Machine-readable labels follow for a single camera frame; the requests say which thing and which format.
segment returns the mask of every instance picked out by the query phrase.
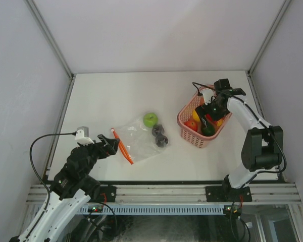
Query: pink basket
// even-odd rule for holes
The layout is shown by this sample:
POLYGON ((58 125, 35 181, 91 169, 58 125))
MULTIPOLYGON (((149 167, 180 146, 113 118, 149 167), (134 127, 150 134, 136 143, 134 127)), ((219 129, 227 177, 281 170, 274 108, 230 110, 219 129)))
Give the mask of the pink basket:
POLYGON ((189 101, 189 103, 185 105, 177 115, 177 124, 181 127, 181 137, 198 148, 206 147, 211 140, 215 139, 219 135, 225 124, 228 122, 229 118, 231 117, 231 113, 225 116, 223 124, 219 127, 219 129, 214 135, 208 137, 203 136, 198 132, 190 129, 186 125, 184 125, 184 123, 191 118, 193 110, 195 110, 198 106, 202 105, 203 103, 204 103, 203 97, 198 96, 196 92, 195 95, 192 97, 192 99, 189 101))

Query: plastic bag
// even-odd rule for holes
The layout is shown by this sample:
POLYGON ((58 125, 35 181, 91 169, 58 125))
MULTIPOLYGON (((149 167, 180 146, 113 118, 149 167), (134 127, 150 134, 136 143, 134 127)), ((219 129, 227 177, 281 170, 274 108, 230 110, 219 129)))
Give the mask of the plastic bag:
POLYGON ((150 123, 147 127, 144 124, 144 117, 141 115, 130 123, 115 127, 120 140, 126 147, 133 162, 145 160, 162 153, 169 144, 165 135, 165 129, 157 117, 157 124, 150 123))

